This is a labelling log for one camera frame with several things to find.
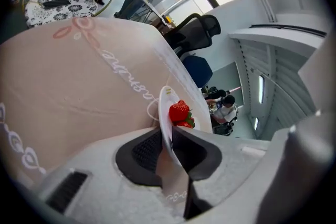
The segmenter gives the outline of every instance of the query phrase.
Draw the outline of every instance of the black vent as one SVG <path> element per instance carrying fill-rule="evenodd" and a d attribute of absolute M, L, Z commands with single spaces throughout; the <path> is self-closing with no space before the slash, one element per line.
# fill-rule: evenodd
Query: black vent
<path fill-rule="evenodd" d="M 87 177 L 88 175 L 84 173 L 71 173 L 56 188 L 46 204 L 63 214 Z"/>

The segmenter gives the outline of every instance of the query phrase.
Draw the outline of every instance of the table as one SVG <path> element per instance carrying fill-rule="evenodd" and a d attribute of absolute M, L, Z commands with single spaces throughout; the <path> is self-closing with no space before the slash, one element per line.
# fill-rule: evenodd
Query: table
<path fill-rule="evenodd" d="M 69 0 L 71 4 L 44 9 L 41 3 L 52 0 L 30 0 L 25 8 L 25 16 L 28 27 L 47 24 L 56 20 L 70 19 L 74 17 L 90 17 L 93 16 L 98 4 L 94 0 Z"/>
<path fill-rule="evenodd" d="M 164 26 L 168 26 L 168 24 L 165 22 L 165 20 L 162 18 L 161 14 L 156 10 L 156 8 L 148 2 L 148 0 L 141 0 L 146 6 L 147 8 L 143 11 L 141 11 L 139 14 L 141 14 L 141 17 L 142 16 L 145 16 L 145 19 L 143 20 L 143 22 L 145 23 L 147 21 L 147 19 L 149 18 L 149 16 L 151 15 L 151 13 L 155 13 L 157 15 L 157 17 L 160 18 L 161 20 L 161 23 L 164 25 Z"/>
<path fill-rule="evenodd" d="M 3 43 L 0 63 L 0 149 L 12 178 L 28 188 L 95 141 L 158 126 L 165 85 L 193 109 L 201 130 L 212 132 L 202 94 L 151 25 L 53 22 Z M 167 201 L 182 210 L 188 176 L 166 150 L 157 174 Z"/>

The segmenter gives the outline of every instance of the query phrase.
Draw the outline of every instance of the strawberry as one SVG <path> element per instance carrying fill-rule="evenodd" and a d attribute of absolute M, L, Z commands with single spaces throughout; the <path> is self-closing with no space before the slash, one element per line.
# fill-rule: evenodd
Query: strawberry
<path fill-rule="evenodd" d="M 189 106 L 187 106 L 184 102 L 179 102 L 177 104 L 173 104 L 169 108 L 169 117 L 172 122 L 184 121 L 189 112 Z"/>
<path fill-rule="evenodd" d="M 176 126 L 183 126 L 183 127 L 188 127 L 188 128 L 191 128 L 193 129 L 193 127 L 189 124 L 189 123 L 186 123 L 184 121 L 180 121 L 176 124 Z"/>

